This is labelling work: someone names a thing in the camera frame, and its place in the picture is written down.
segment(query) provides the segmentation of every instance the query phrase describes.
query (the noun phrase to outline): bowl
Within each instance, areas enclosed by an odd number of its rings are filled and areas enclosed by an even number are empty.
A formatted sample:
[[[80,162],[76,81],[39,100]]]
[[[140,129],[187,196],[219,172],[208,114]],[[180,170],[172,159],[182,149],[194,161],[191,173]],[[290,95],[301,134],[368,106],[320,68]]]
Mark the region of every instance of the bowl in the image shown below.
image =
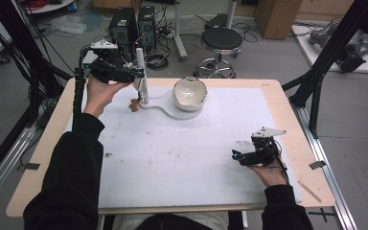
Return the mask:
[[[172,91],[175,105],[186,111],[197,111],[202,108],[207,94],[204,82],[194,77],[179,80]]]

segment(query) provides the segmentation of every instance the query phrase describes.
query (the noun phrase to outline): black sweatshirt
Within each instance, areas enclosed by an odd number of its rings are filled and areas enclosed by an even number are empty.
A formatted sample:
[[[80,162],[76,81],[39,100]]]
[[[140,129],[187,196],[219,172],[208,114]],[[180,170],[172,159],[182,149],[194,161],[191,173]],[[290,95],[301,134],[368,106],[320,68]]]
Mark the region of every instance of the black sweatshirt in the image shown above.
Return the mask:
[[[104,148],[98,141],[104,125],[82,113],[71,132],[59,139],[44,176],[41,192],[28,204],[26,230],[95,230]],[[303,207],[296,205],[292,187],[277,185],[265,191],[264,230],[312,229]]]

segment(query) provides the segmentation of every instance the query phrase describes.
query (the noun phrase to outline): white mat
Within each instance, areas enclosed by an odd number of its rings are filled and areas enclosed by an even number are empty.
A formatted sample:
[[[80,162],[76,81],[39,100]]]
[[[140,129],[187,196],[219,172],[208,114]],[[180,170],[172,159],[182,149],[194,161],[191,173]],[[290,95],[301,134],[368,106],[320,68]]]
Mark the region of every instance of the white mat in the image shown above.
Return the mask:
[[[149,93],[156,98],[169,90]],[[231,158],[232,149],[254,151],[253,132],[276,128],[260,89],[208,88],[201,114],[190,121],[159,109],[132,113],[135,96],[132,87],[123,89],[100,117],[106,126],[100,208],[265,203],[260,178]],[[289,165],[287,173],[302,201]]]
[[[292,26],[292,30],[294,31],[296,35],[306,34],[304,36],[296,36],[296,37],[298,40],[298,44],[300,45],[301,49],[304,52],[304,55],[307,58],[307,61],[309,62],[310,66],[312,66],[315,63],[316,59],[318,58],[319,54],[322,52],[322,49],[319,47],[318,44],[311,45],[309,43],[309,39],[311,35],[309,31],[311,29],[308,27],[304,27],[304,26]],[[368,74],[368,56],[364,56],[363,59],[366,60],[366,62],[361,64],[354,71],[354,73],[367,73]],[[339,66],[335,63],[331,66],[330,71],[342,72]]]

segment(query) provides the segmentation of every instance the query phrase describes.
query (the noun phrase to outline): concrete floor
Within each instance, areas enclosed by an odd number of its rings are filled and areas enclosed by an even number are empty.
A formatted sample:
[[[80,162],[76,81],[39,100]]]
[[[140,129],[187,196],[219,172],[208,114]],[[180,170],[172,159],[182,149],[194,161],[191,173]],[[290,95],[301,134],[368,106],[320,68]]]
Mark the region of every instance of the concrete floor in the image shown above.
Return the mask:
[[[59,10],[44,13],[37,15],[36,20],[44,26],[51,19],[64,14],[69,12]],[[91,13],[89,7],[73,15],[89,19],[87,22],[90,27],[83,35],[53,33],[48,34],[47,38],[65,62],[74,69],[78,65],[80,48],[98,39],[99,35],[106,35],[105,29],[109,20],[103,14],[103,17],[97,17],[95,13]],[[181,20],[181,28],[190,26],[185,33],[199,35],[202,32],[200,28],[203,27],[203,23],[197,22],[199,20],[198,17],[185,17]],[[234,23],[239,22],[255,26],[253,18],[235,18]],[[252,34],[257,38],[255,43],[244,42],[237,58],[225,57],[233,64],[239,79],[275,79],[284,84],[309,70],[309,63],[293,36],[286,40],[266,40],[259,33]],[[199,37],[183,35],[182,39],[188,59],[180,62],[175,45],[171,42],[169,67],[163,71],[148,70],[150,78],[191,76],[200,62],[213,56],[200,48]],[[51,48],[49,55],[55,66],[72,74]],[[286,94],[291,96],[294,91],[295,89],[290,89]],[[0,63],[0,144],[26,109],[27,94],[28,84],[22,79],[13,61],[8,64]],[[307,109],[310,107],[311,101],[308,100]],[[368,229],[368,74],[327,74],[321,94],[318,135],[357,229]],[[26,154],[26,159],[32,152],[33,148]],[[21,172],[13,171],[0,189],[0,229],[23,228],[22,219],[8,218],[5,214],[21,175]],[[308,211],[320,212],[319,209]],[[326,208],[324,211],[332,213],[334,210]],[[247,213],[249,229],[261,229],[261,212]],[[325,221],[321,216],[310,215],[310,219],[314,229],[340,229],[336,217],[327,217]]]

